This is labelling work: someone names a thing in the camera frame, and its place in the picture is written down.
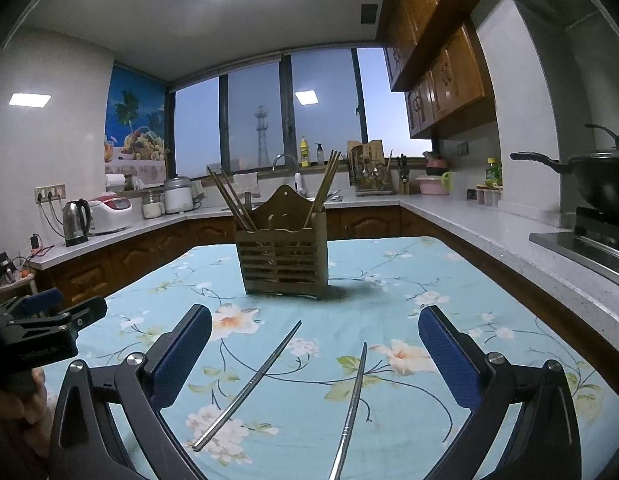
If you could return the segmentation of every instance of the light blue tablecloth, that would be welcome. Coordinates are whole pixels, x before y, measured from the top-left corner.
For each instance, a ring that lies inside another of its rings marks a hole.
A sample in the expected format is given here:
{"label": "light blue tablecloth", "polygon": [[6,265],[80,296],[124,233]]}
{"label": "light blue tablecloth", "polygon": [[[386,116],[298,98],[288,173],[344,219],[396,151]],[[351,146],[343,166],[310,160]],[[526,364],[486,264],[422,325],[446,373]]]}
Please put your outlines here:
{"label": "light blue tablecloth", "polygon": [[[459,408],[418,336],[422,306],[437,304],[484,352],[567,370],[579,420],[583,478],[619,445],[619,397],[573,349],[496,283],[439,240],[329,242],[331,299],[246,296],[234,245],[198,247],[107,299],[109,311],[80,333],[91,367],[146,351],[194,303],[214,313],[211,340],[164,419],[184,446],[211,423],[300,319],[288,350],[203,452],[211,480],[327,478],[345,420],[357,358],[369,344],[364,389],[344,479],[414,480],[436,463],[469,413]],[[58,391],[68,362],[48,367]],[[479,471],[493,470],[518,406],[512,406]],[[153,478],[126,425],[139,471]]]}

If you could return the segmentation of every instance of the window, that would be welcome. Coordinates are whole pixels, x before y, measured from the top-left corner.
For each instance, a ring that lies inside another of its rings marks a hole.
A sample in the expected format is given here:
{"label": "window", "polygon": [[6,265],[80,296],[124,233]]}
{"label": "window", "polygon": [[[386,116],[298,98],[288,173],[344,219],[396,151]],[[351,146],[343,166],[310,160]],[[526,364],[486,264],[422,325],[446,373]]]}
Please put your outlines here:
{"label": "window", "polygon": [[179,174],[203,176],[208,165],[220,165],[218,78],[176,92],[174,137]]}
{"label": "window", "polygon": [[[291,75],[296,145],[300,146],[300,139],[305,136],[312,162],[316,161],[316,142],[322,143],[327,160],[331,150],[344,152],[348,140],[361,139],[358,93],[349,48],[292,54]],[[318,102],[301,104],[296,93],[312,90]]]}
{"label": "window", "polygon": [[402,92],[389,89],[389,78],[382,48],[359,48],[365,116],[369,140],[381,139],[385,156],[423,156],[432,149],[431,140],[409,138],[407,106]]}
{"label": "window", "polygon": [[229,74],[227,107],[231,171],[271,168],[284,151],[278,63]]}

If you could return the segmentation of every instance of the power outlet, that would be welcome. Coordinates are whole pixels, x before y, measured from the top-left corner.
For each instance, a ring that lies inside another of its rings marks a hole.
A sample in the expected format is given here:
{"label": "power outlet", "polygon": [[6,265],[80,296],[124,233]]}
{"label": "power outlet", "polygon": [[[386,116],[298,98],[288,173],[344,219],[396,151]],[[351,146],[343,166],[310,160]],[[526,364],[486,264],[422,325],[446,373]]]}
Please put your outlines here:
{"label": "power outlet", "polygon": [[40,202],[49,202],[48,196],[51,191],[52,200],[60,200],[65,198],[65,184],[55,184],[54,186],[41,186],[34,189],[33,199],[38,203],[38,195],[42,196]]}
{"label": "power outlet", "polygon": [[467,141],[459,143],[456,146],[456,154],[458,156],[469,155],[469,143]]}

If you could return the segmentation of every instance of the stove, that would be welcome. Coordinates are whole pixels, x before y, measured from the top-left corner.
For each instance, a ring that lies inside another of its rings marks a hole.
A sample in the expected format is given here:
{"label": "stove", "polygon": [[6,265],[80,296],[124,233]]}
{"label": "stove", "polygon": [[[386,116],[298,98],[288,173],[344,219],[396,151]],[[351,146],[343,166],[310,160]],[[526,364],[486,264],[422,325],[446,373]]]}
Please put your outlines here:
{"label": "stove", "polygon": [[576,208],[573,232],[532,233],[529,240],[562,254],[619,285],[619,218],[587,207]]}

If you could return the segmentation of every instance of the wok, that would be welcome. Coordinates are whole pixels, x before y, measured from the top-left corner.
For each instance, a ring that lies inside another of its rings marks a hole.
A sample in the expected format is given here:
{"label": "wok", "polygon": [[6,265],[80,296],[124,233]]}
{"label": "wok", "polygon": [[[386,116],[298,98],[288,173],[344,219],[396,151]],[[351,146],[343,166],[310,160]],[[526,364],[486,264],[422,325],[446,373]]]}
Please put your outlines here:
{"label": "wok", "polygon": [[619,134],[598,124],[585,126],[607,132],[613,137],[615,146],[611,150],[572,155],[567,162],[535,152],[512,153],[510,157],[541,162],[560,174],[573,173],[580,194],[590,205],[619,217]]}

